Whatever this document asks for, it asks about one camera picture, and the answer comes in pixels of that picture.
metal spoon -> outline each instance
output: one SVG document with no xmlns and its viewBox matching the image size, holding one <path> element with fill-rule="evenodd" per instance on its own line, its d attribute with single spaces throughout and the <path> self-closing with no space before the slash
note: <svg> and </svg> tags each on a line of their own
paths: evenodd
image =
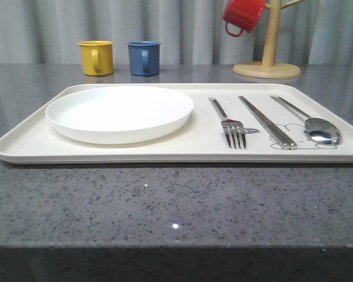
<svg viewBox="0 0 353 282">
<path fill-rule="evenodd" d="M 340 144 L 341 132 L 331 122 L 319 117 L 311 117 L 282 97 L 271 95 L 271 98 L 307 118 L 305 120 L 306 133 L 311 136 L 313 141 L 324 145 Z"/>
</svg>

stainless steel fork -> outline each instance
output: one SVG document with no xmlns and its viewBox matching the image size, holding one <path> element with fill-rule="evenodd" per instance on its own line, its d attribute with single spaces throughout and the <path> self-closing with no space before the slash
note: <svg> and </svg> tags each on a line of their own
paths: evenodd
<svg viewBox="0 0 353 282">
<path fill-rule="evenodd" d="M 245 150 L 246 136 L 242 122 L 229 119 L 216 98 L 209 97 L 209 100 L 212 102 L 214 108 L 217 110 L 222 119 L 221 126 L 224 130 L 229 148 L 231 150 Z"/>
</svg>

tray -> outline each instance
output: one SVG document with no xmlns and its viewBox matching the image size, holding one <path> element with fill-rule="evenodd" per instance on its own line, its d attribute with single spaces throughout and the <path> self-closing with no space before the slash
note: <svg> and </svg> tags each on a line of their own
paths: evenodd
<svg viewBox="0 0 353 282">
<path fill-rule="evenodd" d="M 77 91 L 133 84 L 84 84 L 71 86 L 0 138 L 0 159 L 11 163 L 148 163 L 148 162 L 270 162 L 353 163 L 353 126 L 299 90 L 279 84 L 147 83 L 176 89 L 194 101 L 189 121 L 176 132 L 147 142 L 128 145 L 94 145 L 57 133 L 45 117 L 55 99 Z M 238 99 L 245 96 L 298 144 L 282 150 Z M 342 132 L 338 146 L 318 145 L 303 134 L 303 121 L 270 95 L 286 98 L 311 116 L 325 118 Z M 247 150 L 229 150 L 220 119 L 208 97 L 218 99 L 229 117 L 247 129 Z"/>
</svg>

countertop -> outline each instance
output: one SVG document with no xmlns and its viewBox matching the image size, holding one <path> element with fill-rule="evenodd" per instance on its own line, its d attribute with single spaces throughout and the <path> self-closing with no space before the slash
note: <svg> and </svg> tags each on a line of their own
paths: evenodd
<svg viewBox="0 0 353 282">
<path fill-rule="evenodd" d="M 85 76 L 80 65 L 1 65 L 0 137 L 82 83 L 282 83 L 353 125 L 353 65 L 302 66 L 295 79 L 232 66 Z M 353 164 L 12 165 L 0 160 L 0 249 L 353 248 Z"/>
</svg>

cup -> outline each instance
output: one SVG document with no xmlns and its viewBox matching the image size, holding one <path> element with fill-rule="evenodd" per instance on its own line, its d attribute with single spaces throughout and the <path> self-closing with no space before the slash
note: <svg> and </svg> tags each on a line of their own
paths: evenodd
<svg viewBox="0 0 353 282">
<path fill-rule="evenodd" d="M 130 41 L 128 44 L 129 68 L 133 75 L 159 74 L 158 41 Z"/>
<path fill-rule="evenodd" d="M 82 67 L 86 75 L 109 75 L 114 72 L 112 41 L 92 40 L 78 42 Z"/>
<path fill-rule="evenodd" d="M 263 12 L 266 0 L 229 0 L 224 10 L 222 19 L 225 21 L 226 32 L 239 37 L 243 31 L 251 32 L 257 25 Z M 239 33 L 229 31 L 228 24 L 235 25 L 241 30 Z"/>
</svg>

